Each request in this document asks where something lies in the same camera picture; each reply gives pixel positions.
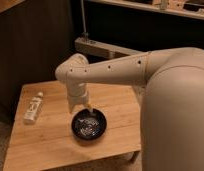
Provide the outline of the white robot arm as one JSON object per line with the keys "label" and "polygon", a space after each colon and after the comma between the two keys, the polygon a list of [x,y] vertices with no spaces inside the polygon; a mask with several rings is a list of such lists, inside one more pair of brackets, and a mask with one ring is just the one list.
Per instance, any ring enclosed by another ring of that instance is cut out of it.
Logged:
{"label": "white robot arm", "polygon": [[76,53],[55,76],[69,107],[86,105],[88,83],[141,86],[142,171],[204,171],[204,50],[172,48],[90,64]]}

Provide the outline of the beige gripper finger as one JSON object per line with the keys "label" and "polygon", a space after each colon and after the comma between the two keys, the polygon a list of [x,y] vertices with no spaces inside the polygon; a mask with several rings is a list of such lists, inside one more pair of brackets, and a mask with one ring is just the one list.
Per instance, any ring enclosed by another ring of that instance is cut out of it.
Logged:
{"label": "beige gripper finger", "polygon": [[93,109],[93,107],[92,107],[90,104],[85,105],[85,108],[88,110],[88,112],[89,112],[91,115],[95,115],[95,114],[94,114],[94,109]]}

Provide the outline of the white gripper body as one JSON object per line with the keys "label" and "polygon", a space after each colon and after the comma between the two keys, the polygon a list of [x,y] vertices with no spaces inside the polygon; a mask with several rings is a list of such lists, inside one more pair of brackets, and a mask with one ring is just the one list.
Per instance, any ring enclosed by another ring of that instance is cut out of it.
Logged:
{"label": "white gripper body", "polygon": [[88,107],[89,92],[87,91],[85,83],[67,84],[66,89],[70,113],[73,112],[77,105],[83,105],[85,108]]}

